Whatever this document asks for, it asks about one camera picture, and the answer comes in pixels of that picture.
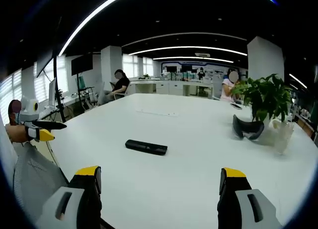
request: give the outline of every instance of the black remote control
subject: black remote control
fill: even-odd
[[[155,144],[134,141],[134,140],[128,140],[125,143],[125,146],[126,148],[131,150],[141,151],[145,153],[152,153],[156,155],[165,155],[168,149],[168,146],[155,145]]]

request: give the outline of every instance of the monitor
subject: monitor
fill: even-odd
[[[85,54],[71,61],[72,75],[93,69],[93,54]]]
[[[53,50],[47,50],[40,54],[36,61],[36,77],[39,77],[45,67],[49,64],[49,62],[53,58]]]
[[[56,78],[53,79],[49,84],[49,106],[55,107],[55,87]]]
[[[167,66],[167,72],[168,73],[176,73],[177,72],[177,66]]]
[[[182,73],[187,73],[192,71],[192,65],[182,65],[181,70]]]

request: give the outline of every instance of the green leaves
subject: green leaves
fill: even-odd
[[[284,85],[283,80],[271,74],[247,82],[241,82],[232,89],[232,94],[244,96],[244,105],[252,105],[253,118],[264,121],[267,114],[269,117],[277,117],[281,114],[282,121],[288,114],[288,104],[291,103],[290,88]]]

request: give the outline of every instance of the window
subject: window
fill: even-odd
[[[8,107],[13,99],[21,100],[21,70],[7,77],[0,85],[0,112],[3,124],[9,123]]]
[[[65,67],[65,55],[62,55],[56,59],[57,75],[58,75],[58,85],[59,89],[63,92],[69,91],[68,89],[68,79],[66,75]],[[53,73],[53,59],[45,67],[44,71],[40,76],[36,77],[36,62],[34,63],[34,90],[35,98],[39,101],[45,101],[49,99],[49,84],[54,79]]]
[[[144,74],[153,76],[154,75],[153,60],[149,58],[143,58],[143,63],[144,63]]]
[[[123,70],[127,77],[137,77],[138,74],[138,57],[123,55]]]

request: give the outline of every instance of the person in black shirt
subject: person in black shirt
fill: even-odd
[[[126,89],[130,83],[129,79],[127,78],[126,74],[124,73],[124,71],[122,71],[121,69],[118,69],[115,72],[115,78],[118,79],[118,81],[116,82],[116,84],[113,86],[113,90],[112,91],[104,91],[105,93],[105,97],[103,99],[103,104],[106,104],[110,101],[115,100],[114,95],[116,93],[125,93]]]

